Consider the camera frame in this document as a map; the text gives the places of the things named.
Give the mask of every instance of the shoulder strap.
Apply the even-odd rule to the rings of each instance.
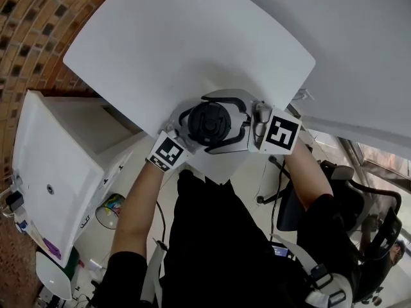
[[[159,308],[162,305],[162,287],[160,285],[160,267],[162,258],[167,251],[166,245],[161,241],[156,241],[157,247],[154,250],[152,258],[147,266],[146,276],[144,278],[143,288],[141,290],[140,301],[153,303],[157,298]]]
[[[299,260],[306,274],[314,284],[313,291],[306,297],[306,303],[318,308],[351,307],[353,290],[344,276],[330,274],[323,264],[315,260],[301,246],[291,243],[277,234],[270,234],[283,243]]]

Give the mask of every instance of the wrist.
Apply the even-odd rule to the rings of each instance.
[[[153,175],[158,175],[161,177],[164,175],[164,171],[158,168],[157,166],[155,166],[154,163],[150,162],[147,158],[146,158],[146,164],[144,165],[144,168],[149,170],[149,172],[152,173]]]

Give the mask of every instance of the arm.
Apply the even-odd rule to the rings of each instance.
[[[365,249],[371,243],[371,230],[372,230],[372,218],[367,216],[361,224],[361,240],[360,240],[360,252],[364,254]]]
[[[295,192],[306,210],[321,195],[333,195],[331,186],[321,167],[300,138],[295,143],[293,153],[286,155],[284,159]]]
[[[146,257],[147,236],[163,175],[158,167],[146,162],[121,209],[111,255],[129,251]]]

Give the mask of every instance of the person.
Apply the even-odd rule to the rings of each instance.
[[[362,236],[360,241],[360,252],[363,253],[371,243],[371,230],[376,228],[374,216],[368,216],[362,223]],[[397,240],[388,254],[378,260],[365,261],[360,266],[360,279],[358,289],[354,297],[355,301],[363,300],[373,294],[387,277],[389,271],[404,256],[405,243]]]
[[[327,178],[300,140],[284,158],[306,209],[297,244],[328,272],[346,277],[355,291],[356,248],[344,230]],[[108,269],[93,306],[139,306],[147,237],[162,178],[163,172],[150,162],[137,177],[121,211]],[[162,307],[311,307],[304,302],[310,289],[301,265],[274,254],[230,181],[203,182],[186,169],[179,175],[177,191],[161,278]]]

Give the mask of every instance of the white tabletop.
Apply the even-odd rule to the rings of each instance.
[[[181,101],[218,89],[285,109],[315,61],[249,0],[106,0],[64,63],[155,137]],[[248,154],[198,152],[189,163],[221,183]]]

